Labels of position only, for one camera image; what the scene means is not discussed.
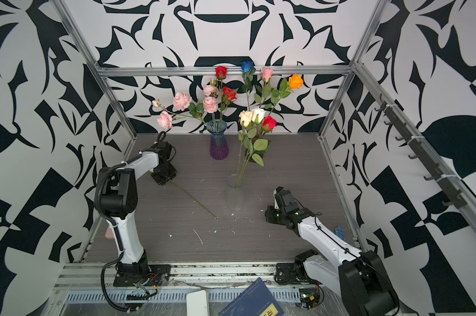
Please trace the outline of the clear glass vase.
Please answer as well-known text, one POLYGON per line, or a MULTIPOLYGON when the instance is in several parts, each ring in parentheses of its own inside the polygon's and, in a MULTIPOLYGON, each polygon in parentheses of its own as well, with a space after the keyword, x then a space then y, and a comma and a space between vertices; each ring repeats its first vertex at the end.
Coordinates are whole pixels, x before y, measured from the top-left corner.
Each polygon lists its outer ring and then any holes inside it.
POLYGON ((227 179, 227 206, 231 210, 243 209, 246 204, 243 184, 238 182, 238 176, 232 174, 227 179))

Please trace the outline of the purple ribbed glass vase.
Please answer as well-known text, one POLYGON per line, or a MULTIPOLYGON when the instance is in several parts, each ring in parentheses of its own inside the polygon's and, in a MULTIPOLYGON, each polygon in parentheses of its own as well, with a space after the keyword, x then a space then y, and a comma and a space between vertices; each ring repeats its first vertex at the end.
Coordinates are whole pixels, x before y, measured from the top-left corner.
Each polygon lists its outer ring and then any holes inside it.
POLYGON ((210 156, 215 160, 223 160, 229 155, 226 130, 227 124, 221 119, 210 121, 207 124, 207 131, 210 133, 210 156))

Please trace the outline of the dark maroon glass vase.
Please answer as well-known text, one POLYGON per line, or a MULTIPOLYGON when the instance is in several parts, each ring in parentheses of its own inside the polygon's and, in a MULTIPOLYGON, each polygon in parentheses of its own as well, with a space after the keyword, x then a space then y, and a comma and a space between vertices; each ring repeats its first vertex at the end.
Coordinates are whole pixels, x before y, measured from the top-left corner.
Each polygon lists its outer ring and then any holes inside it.
POLYGON ((256 136, 256 137, 252 138, 250 140, 250 142, 251 142, 251 145, 250 145, 250 148, 249 148, 250 155, 249 155, 248 160, 251 163, 257 163, 257 161, 254 159, 254 157, 259 156, 259 157, 261 157, 260 160, 262 161, 264 159, 264 155, 268 152, 268 146, 269 146, 270 141, 267 140, 267 139, 260 138, 259 136, 256 136), (259 150, 257 150, 255 148, 255 143, 256 143, 257 140, 259 140, 261 143, 267 143, 267 145, 263 146, 259 150))

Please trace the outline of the pink peony flower stem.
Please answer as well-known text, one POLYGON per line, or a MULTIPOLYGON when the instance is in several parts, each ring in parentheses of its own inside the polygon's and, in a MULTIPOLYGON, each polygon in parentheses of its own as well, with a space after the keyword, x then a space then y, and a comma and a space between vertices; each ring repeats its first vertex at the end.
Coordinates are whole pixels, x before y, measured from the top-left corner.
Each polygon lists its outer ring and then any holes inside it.
POLYGON ((217 133, 218 127, 216 122, 216 112, 219 109, 219 82, 216 79, 211 79, 203 89, 203 113, 202 118, 206 124, 206 128, 209 132, 217 133))

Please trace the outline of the large red rose stem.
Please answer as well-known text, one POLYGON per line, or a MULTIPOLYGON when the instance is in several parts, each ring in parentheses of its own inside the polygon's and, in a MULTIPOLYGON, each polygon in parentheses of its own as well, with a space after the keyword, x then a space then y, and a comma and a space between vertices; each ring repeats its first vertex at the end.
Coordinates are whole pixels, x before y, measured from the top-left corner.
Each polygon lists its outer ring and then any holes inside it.
POLYGON ((222 102, 220 107, 221 117, 223 117, 227 108, 236 100, 237 91, 226 86, 222 90, 222 102))

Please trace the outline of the small red rose stem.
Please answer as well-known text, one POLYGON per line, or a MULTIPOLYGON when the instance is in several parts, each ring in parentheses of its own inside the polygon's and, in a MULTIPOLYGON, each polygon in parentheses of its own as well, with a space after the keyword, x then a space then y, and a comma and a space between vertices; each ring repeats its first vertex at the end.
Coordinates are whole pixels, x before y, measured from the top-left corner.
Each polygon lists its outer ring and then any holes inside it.
POLYGON ((216 68, 216 80, 217 80, 217 87, 219 88, 219 94, 221 97, 220 105, 219 105, 219 118, 223 121, 223 115, 228 108, 228 101, 227 96, 224 92, 225 84, 224 80, 227 77, 228 69, 224 66, 218 66, 216 68))

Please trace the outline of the blue rose stem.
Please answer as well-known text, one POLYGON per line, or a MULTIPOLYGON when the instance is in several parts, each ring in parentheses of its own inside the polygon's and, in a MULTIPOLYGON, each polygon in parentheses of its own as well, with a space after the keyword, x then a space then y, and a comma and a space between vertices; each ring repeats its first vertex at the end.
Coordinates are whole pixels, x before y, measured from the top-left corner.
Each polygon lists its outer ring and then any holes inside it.
POLYGON ((250 93, 252 92, 252 80, 256 69, 252 61, 243 61, 240 64, 240 68, 243 78, 243 91, 247 101, 247 110, 250 111, 250 93))

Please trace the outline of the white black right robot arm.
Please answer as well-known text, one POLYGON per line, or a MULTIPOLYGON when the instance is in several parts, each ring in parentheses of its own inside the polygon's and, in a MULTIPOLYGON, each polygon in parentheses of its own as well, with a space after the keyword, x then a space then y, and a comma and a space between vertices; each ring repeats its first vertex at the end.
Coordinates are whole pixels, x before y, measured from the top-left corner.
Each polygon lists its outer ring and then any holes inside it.
POLYGON ((295 263, 300 282, 317 282, 340 297, 349 315, 397 315, 400 300, 380 257, 362 251, 329 230, 302 206, 290 190, 277 187, 274 204, 265 211, 268 223, 285 226, 314 247, 295 263))

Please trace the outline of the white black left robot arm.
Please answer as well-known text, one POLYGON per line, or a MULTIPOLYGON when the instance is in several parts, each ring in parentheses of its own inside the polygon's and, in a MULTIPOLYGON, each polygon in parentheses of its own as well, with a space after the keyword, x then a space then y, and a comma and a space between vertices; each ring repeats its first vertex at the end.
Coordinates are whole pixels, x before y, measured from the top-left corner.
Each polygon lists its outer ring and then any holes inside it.
POLYGON ((103 167, 98 173, 94 208, 112 229, 118 251, 115 265, 121 275, 144 277, 150 271, 135 223, 139 201, 137 180, 147 173, 159 185, 174 179, 177 171, 172 165, 172 154, 141 151, 128 161, 103 167))

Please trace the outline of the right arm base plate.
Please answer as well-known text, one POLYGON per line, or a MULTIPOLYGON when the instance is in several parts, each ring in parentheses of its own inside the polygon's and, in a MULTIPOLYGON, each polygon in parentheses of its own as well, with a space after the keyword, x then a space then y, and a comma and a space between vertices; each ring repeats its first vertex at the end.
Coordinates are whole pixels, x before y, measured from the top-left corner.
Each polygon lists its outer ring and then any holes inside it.
POLYGON ((293 263, 277 263, 274 281, 280 285, 316 284, 317 281, 308 276, 304 263, 308 258, 318 254, 315 250, 308 250, 295 256, 293 263))

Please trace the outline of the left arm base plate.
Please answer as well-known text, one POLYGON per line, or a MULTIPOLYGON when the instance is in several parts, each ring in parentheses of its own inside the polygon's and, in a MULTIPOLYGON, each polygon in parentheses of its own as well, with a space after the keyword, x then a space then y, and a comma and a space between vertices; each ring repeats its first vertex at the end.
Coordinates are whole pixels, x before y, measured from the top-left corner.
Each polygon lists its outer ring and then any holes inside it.
POLYGON ((169 280, 171 268, 172 266, 168 264, 146 267, 119 263, 113 285, 115 287, 133 287, 142 282, 148 287, 160 286, 169 280))

